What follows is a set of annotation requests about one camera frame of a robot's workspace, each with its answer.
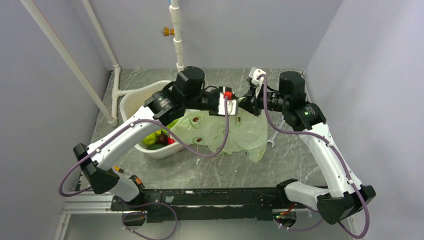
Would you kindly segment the light green plastic bag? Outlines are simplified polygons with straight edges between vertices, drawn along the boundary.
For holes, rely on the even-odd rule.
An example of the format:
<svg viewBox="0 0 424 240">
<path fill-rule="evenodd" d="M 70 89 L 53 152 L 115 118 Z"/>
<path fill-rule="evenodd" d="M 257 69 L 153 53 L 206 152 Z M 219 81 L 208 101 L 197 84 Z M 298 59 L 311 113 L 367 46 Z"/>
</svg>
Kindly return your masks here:
<svg viewBox="0 0 424 240">
<path fill-rule="evenodd" d="M 183 143 L 207 146 L 217 152 L 225 137 L 228 136 L 222 154 L 244 152 L 254 163 L 259 162 L 267 149 L 268 121 L 261 114 L 255 116 L 244 109 L 237 115 L 209 115 L 207 111 L 188 110 L 170 129 Z"/>
</svg>

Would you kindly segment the light green fake pear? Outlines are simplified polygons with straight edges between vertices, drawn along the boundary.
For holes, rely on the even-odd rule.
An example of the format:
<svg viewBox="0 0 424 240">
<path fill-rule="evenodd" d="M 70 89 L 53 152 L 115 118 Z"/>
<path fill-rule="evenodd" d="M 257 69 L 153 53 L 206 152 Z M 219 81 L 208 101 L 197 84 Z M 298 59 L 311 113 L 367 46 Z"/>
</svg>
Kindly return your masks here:
<svg viewBox="0 0 424 240">
<path fill-rule="evenodd" d="M 159 136 L 162 134 L 161 130 L 155 131 L 146 136 L 141 142 L 145 146 L 151 146 L 157 143 Z"/>
</svg>

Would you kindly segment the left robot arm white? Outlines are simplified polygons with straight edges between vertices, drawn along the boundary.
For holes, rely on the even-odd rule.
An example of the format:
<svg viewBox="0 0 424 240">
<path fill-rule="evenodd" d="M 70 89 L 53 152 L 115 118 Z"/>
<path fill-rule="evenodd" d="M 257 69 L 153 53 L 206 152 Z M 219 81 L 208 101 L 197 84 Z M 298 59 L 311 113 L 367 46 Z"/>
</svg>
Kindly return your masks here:
<svg viewBox="0 0 424 240">
<path fill-rule="evenodd" d="M 229 87 L 214 87 L 207 91 L 205 73 L 195 66 L 185 67 L 174 81 L 154 92 L 135 114 L 101 140 L 90 145 L 77 144 L 73 148 L 77 166 L 89 182 L 89 189 L 100 195 L 106 192 L 120 197 L 131 210 L 144 203 L 143 185 L 135 175 L 125 177 L 114 169 L 119 158 L 140 143 L 149 134 L 164 129 L 184 116 L 186 110 L 208 111 L 225 119 L 224 137 L 218 149 L 220 153 L 228 139 L 230 116 L 238 113 L 239 103 Z"/>
</svg>

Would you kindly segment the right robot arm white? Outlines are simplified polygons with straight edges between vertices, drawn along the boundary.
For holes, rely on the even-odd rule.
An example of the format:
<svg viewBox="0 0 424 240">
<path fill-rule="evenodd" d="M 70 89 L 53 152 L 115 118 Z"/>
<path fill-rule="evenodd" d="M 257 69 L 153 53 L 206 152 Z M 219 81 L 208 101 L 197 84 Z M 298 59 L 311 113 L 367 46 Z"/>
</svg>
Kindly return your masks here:
<svg viewBox="0 0 424 240">
<path fill-rule="evenodd" d="M 299 135 L 306 144 L 327 185 L 319 188 L 294 178 L 285 180 L 276 187 L 276 203 L 282 208 L 302 204 L 318 211 L 331 225 L 362 211 L 376 192 L 371 185 L 363 185 L 340 154 L 323 112 L 307 100 L 302 74 L 282 72 L 278 89 L 268 87 L 265 79 L 264 70 L 251 69 L 247 78 L 249 90 L 239 107 L 255 116 L 268 115 L 270 111 L 282 113 L 285 123 L 292 128 L 290 134 Z"/>
</svg>

